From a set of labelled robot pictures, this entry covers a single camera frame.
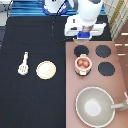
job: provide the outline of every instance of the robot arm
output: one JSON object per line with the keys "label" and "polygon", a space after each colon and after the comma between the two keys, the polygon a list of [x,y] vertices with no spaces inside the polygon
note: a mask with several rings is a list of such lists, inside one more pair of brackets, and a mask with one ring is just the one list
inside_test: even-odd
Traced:
{"label": "robot arm", "polygon": [[68,2],[78,14],[68,17],[65,24],[65,36],[75,36],[83,32],[89,33],[89,37],[82,36],[82,38],[91,39],[92,36],[99,36],[103,33],[106,24],[96,24],[103,0],[68,0]]}

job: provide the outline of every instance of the bowl rim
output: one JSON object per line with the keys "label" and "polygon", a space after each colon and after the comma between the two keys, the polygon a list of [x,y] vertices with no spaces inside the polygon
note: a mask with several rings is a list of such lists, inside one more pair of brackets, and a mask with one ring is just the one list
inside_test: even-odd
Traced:
{"label": "bowl rim", "polygon": [[76,107],[77,115],[78,115],[79,118],[80,118],[85,124],[87,124],[88,126],[91,126],[91,127],[94,127],[94,128],[95,128],[95,127],[99,127],[99,128],[105,127],[105,126],[109,125],[109,124],[112,122],[112,120],[114,119],[114,117],[115,117],[115,109],[113,109],[113,113],[112,113],[111,119],[110,119],[107,123],[105,123],[104,125],[99,125],[99,126],[89,124],[89,123],[86,122],[86,121],[81,117],[81,115],[79,114],[79,111],[78,111],[78,108],[77,108],[78,98],[79,98],[79,96],[80,96],[84,91],[89,90],[89,89],[98,89],[98,90],[103,91],[103,92],[106,93],[107,96],[110,98],[110,100],[112,101],[112,104],[114,104],[114,101],[113,101],[112,97],[111,97],[111,96],[108,94],[108,92],[105,91],[104,89],[102,89],[102,88],[100,88],[100,87],[95,87],[95,86],[86,87],[86,88],[84,88],[82,91],[80,91],[80,93],[79,93],[79,94],[77,95],[77,97],[76,97],[75,107]]}

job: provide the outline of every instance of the white bowl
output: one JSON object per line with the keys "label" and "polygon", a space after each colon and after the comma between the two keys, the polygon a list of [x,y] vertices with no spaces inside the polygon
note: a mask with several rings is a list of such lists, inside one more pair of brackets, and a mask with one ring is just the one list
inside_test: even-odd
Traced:
{"label": "white bowl", "polygon": [[113,120],[115,110],[112,97],[99,87],[87,87],[76,98],[79,118],[91,127],[105,127]]}

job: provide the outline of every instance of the white spoon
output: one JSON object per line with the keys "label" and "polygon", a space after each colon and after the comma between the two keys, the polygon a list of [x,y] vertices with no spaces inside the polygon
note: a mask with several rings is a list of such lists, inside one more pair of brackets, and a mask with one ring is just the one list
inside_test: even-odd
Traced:
{"label": "white spoon", "polygon": [[18,73],[20,75],[26,75],[28,73],[28,65],[27,65],[27,59],[28,59],[28,52],[25,52],[23,63],[19,66]]}

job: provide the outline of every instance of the small white plate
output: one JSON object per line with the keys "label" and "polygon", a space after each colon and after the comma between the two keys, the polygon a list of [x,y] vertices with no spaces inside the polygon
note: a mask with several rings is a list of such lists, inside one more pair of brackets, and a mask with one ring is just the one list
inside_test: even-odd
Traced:
{"label": "small white plate", "polygon": [[38,65],[36,72],[41,79],[47,80],[55,75],[56,66],[50,61],[44,61]]}

